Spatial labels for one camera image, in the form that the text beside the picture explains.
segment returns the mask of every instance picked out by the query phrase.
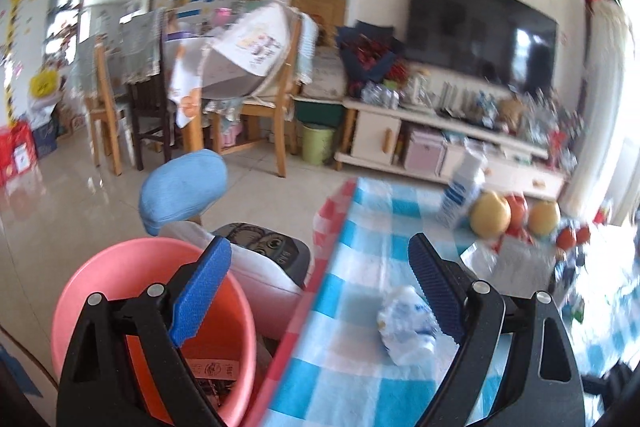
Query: red bucket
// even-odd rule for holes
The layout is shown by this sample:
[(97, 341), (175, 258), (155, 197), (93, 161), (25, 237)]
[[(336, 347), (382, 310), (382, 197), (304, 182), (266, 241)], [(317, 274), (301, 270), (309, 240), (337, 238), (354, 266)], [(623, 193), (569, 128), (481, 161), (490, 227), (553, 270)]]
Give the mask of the red bucket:
[[(109, 300), (140, 295), (154, 282), (167, 283), (183, 264), (202, 254), (197, 247), (167, 237), (133, 239), (101, 251), (84, 263), (62, 290), (51, 328), (51, 358), (58, 379), (66, 350), (86, 298), (94, 292)], [(216, 293), (198, 334), (180, 349), (185, 359), (239, 362), (236, 383), (218, 410), (229, 427), (239, 425), (249, 404), (255, 378), (254, 317), (236, 279), (228, 273)], [(137, 337), (127, 337), (136, 378), (149, 412), (171, 423), (150, 376)]]

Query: blue cushion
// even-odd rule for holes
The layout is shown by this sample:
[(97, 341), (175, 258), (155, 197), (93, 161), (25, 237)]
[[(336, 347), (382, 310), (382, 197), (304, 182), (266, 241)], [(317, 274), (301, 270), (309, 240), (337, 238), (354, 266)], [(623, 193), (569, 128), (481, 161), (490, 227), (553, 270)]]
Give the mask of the blue cushion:
[(188, 153), (149, 174), (140, 189), (140, 219), (158, 235), (162, 225), (203, 213), (225, 192), (223, 159), (208, 149)]

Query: water bottle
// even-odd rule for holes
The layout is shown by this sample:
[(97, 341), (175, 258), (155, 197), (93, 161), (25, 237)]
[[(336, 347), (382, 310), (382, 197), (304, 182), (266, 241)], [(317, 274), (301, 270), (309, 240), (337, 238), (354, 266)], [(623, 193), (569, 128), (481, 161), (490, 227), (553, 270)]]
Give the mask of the water bottle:
[(478, 150), (465, 148), (460, 167), (454, 172), (449, 187), (444, 191), (436, 221), (448, 229), (455, 229), (476, 201), (484, 184), (487, 159)]

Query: blue gripper pad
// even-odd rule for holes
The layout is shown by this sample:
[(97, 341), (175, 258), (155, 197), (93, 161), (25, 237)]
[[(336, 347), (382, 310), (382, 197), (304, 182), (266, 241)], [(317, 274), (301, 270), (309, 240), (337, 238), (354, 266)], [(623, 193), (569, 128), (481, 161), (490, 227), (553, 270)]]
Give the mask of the blue gripper pad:
[(462, 314), (465, 294), (461, 293), (456, 276), (449, 271), (449, 262), (440, 258), (423, 233), (409, 240), (408, 253), (409, 265), (440, 329), (460, 345), (465, 336)]
[(169, 337), (174, 346), (196, 336), (213, 297), (231, 266), (231, 243), (216, 237), (200, 256), (195, 272), (174, 300)]

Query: television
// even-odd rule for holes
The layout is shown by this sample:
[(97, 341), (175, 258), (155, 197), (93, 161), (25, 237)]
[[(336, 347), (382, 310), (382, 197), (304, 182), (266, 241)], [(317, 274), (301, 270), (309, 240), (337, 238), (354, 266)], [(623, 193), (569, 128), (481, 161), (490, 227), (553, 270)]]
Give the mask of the television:
[(411, 0), (405, 57), (546, 94), (557, 32), (555, 20), (517, 0)]

